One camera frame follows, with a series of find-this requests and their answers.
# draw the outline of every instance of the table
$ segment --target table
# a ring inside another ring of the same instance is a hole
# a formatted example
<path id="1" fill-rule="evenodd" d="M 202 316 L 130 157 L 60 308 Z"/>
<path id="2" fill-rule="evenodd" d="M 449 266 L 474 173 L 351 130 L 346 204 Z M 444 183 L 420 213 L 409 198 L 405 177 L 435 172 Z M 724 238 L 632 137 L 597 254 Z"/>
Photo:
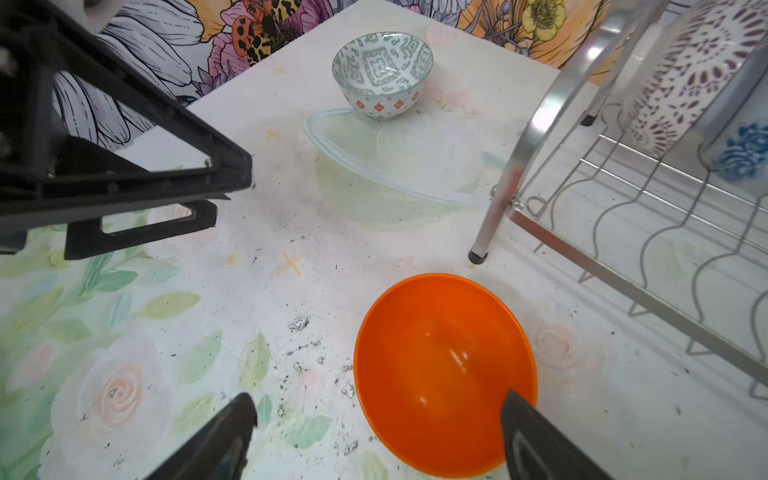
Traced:
<path id="1" fill-rule="evenodd" d="M 658 319 L 628 319 L 628 300 L 577 283 L 581 271 L 546 247 L 534 253 L 537 242 L 511 223 L 473 266 L 466 254 L 483 211 L 421 204 L 318 157 L 303 122 L 346 104 L 331 59 L 382 30 L 431 40 L 433 79 L 449 103 L 513 119 L 491 135 L 493 153 L 509 154 L 514 119 L 558 72 L 436 28 L 362 0 L 192 105 L 254 155 L 255 190 L 216 200 L 216 228 L 65 262 L 62 228 L 49 227 L 3 261 L 0 462 L 9 478 L 34 478 L 38 465 L 43 479 L 142 478 L 241 391 L 261 421 L 244 478 L 428 478 L 387 451 L 350 390 L 367 309 L 427 272 L 466 276 L 510 306 L 535 352 L 539 410 L 611 475 L 763 477 L 768 409 L 734 388 L 738 372 L 685 356 L 686 339 Z M 200 161 L 159 129 L 121 154 L 152 168 Z M 119 229 L 183 213 L 106 222 Z M 507 477 L 502 466 L 482 478 Z"/>

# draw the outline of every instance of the sunflower illustration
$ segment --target sunflower illustration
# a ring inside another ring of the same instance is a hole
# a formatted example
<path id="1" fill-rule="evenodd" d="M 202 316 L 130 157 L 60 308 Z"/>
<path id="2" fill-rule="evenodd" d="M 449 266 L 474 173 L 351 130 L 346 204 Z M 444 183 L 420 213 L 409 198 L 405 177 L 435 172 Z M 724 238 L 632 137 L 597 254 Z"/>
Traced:
<path id="1" fill-rule="evenodd" d="M 541 41 L 549 41 L 565 22 L 563 0 L 528 0 L 523 10 L 522 27 Z"/>

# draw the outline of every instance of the green patterned bowl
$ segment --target green patterned bowl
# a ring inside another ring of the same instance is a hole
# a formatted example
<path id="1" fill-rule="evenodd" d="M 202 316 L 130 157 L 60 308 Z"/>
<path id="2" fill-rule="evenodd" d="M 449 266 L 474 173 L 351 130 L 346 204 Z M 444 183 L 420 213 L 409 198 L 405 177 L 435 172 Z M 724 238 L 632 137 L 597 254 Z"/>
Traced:
<path id="1" fill-rule="evenodd" d="M 332 70 L 353 108 L 389 120 L 416 103 L 433 63 L 432 49 L 420 38 L 380 31 L 344 45 Z"/>

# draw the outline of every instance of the white plate with purple pattern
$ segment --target white plate with purple pattern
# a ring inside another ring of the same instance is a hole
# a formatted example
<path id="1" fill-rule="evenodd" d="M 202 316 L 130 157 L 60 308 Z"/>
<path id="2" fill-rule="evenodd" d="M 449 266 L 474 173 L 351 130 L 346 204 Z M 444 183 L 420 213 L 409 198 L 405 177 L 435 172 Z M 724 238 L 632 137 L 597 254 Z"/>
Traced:
<path id="1" fill-rule="evenodd" d="M 768 0 L 703 0 L 668 28 L 621 117 L 625 140 L 655 158 L 680 140 L 760 43 Z"/>

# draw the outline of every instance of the dish rack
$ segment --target dish rack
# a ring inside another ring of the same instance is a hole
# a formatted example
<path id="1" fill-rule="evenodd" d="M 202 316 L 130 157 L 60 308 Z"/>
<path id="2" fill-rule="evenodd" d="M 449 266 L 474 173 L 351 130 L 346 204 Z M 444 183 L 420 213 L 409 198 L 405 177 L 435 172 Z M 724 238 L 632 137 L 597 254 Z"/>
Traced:
<path id="1" fill-rule="evenodd" d="M 721 187 L 700 158 L 689 159 L 692 169 L 633 149 L 618 122 L 621 106 L 604 104 L 637 39 L 666 4 L 614 1 L 523 131 L 469 259 L 485 261 L 507 217 L 541 241 L 536 250 L 546 244 L 584 269 L 579 283 L 602 280 L 633 301 L 629 317 L 658 316 L 689 338 L 688 355 L 718 355 L 752 378 L 750 396 L 768 399 L 760 387 L 768 386 L 768 325 L 760 322 L 768 310 L 765 197 Z M 534 169 L 588 75 L 622 43 L 581 126 Z"/>

